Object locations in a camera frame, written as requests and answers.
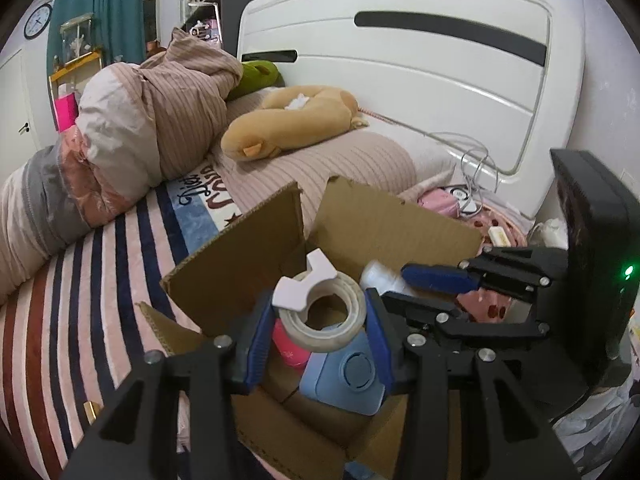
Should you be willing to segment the light blue square device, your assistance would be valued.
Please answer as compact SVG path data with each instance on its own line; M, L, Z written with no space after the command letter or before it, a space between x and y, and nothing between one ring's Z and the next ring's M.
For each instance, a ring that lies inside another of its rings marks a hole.
M307 399L332 408L373 416L385 398L378 379L367 334L359 334L344 348L329 353L311 353L299 392Z

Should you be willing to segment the white tape roll dispenser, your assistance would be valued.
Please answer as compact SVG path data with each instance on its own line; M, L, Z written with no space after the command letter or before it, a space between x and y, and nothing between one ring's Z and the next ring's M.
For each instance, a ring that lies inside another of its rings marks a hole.
M346 347L363 330L367 304L358 283L336 270L320 249L306 255L307 269L280 278L271 304L300 348L329 353Z

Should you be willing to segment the pink bottle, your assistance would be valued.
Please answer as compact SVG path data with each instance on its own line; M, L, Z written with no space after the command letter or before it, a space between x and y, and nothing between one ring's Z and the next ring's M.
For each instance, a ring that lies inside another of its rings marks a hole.
M272 341L285 365L302 370L310 358L310 352L300 348L286 332L280 318L276 319L272 329Z

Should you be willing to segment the gold lipstick tube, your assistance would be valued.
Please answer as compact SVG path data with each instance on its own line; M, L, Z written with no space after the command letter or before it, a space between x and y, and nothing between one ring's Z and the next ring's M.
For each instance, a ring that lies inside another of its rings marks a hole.
M102 405L94 401L86 401L84 403L84 411L88 420L88 424L92 425L98 418Z

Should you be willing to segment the small white spray bottle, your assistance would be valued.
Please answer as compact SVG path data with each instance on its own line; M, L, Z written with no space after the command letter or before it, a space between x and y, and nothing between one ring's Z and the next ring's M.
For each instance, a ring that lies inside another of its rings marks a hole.
M374 288L380 296L386 292L398 292L398 294L411 297L416 296L416 292L399 274L376 260L370 261L362 270L360 287L362 289Z

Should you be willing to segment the pink ribbed pillow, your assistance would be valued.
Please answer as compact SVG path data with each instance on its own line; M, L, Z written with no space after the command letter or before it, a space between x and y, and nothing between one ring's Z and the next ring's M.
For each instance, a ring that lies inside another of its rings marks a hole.
M273 90L278 89L265 88L228 104L229 125L256 110ZM448 184L456 168L454 159L432 139L384 122L368 122L367 127L333 139L249 162L227 157L221 151L221 138L207 158L240 211L253 209L295 181L303 191L300 204L306 230L314 223L329 177L349 178L413 203L431 188Z

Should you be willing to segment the white bed headboard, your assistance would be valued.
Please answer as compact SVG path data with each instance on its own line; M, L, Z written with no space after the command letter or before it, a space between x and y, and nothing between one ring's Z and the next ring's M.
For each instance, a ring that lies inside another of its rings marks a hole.
M439 140L533 217L573 129L584 25L578 0L253 0L238 53Z

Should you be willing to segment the tan plush toy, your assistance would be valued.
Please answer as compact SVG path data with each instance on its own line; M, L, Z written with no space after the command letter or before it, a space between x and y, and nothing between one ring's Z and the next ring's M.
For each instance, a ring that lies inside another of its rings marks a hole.
M273 158L367 127L356 98L330 86L296 86L268 93L256 110L230 122L221 151L236 162Z

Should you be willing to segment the green plush toy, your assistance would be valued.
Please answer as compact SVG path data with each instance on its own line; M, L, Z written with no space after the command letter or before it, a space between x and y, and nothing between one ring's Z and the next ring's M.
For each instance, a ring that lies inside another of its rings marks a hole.
M248 61L242 63L243 73L238 85L228 94L233 101L247 94L274 86L280 78L276 64L270 61Z

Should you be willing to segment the rolled pink grey duvet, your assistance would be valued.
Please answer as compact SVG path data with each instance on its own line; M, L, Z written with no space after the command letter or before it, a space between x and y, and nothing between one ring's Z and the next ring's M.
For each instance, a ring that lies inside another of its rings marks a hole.
M242 75L234 56L178 28L142 64L97 72L74 124L1 183L1 297L201 162L227 128Z

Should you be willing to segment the pink bag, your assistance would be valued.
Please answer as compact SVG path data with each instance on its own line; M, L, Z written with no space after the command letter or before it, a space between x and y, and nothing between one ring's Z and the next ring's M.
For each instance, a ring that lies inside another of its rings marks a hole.
M78 104L75 87L72 84L60 84L58 96L54 99L54 110L58 131L70 128L78 116Z

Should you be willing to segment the yellow shelf cabinet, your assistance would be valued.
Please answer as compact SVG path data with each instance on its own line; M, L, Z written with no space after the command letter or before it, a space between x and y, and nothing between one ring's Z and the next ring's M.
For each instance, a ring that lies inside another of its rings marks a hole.
M60 84L72 84L75 87L76 99L79 108L79 102L82 92L85 90L85 86L89 80L103 68L103 56L100 49L92 51L84 58L65 65L57 70L49 77L49 94L53 105L53 116L56 130L58 130L58 124L56 123L56 116L54 110L54 99L58 96L58 86Z

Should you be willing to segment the glass display case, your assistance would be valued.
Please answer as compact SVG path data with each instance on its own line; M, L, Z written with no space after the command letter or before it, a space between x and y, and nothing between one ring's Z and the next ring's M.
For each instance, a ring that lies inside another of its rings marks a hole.
M89 55L94 48L93 14L82 14L63 23L60 26L60 36L64 65Z

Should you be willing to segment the teal curtain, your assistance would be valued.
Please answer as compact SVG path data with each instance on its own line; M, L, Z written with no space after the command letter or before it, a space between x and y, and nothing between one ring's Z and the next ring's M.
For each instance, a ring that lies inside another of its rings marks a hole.
M82 14L92 15L92 39L103 63L140 64L145 59L143 0L53 0L47 44L47 73L53 59L62 58L61 26Z

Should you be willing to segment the black wall clock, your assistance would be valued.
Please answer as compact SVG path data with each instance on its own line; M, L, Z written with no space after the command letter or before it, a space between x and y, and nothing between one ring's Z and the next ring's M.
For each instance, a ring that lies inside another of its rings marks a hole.
M50 3L43 3L29 15L24 28L23 35L26 40L34 40L40 36L48 27L52 16L52 6Z

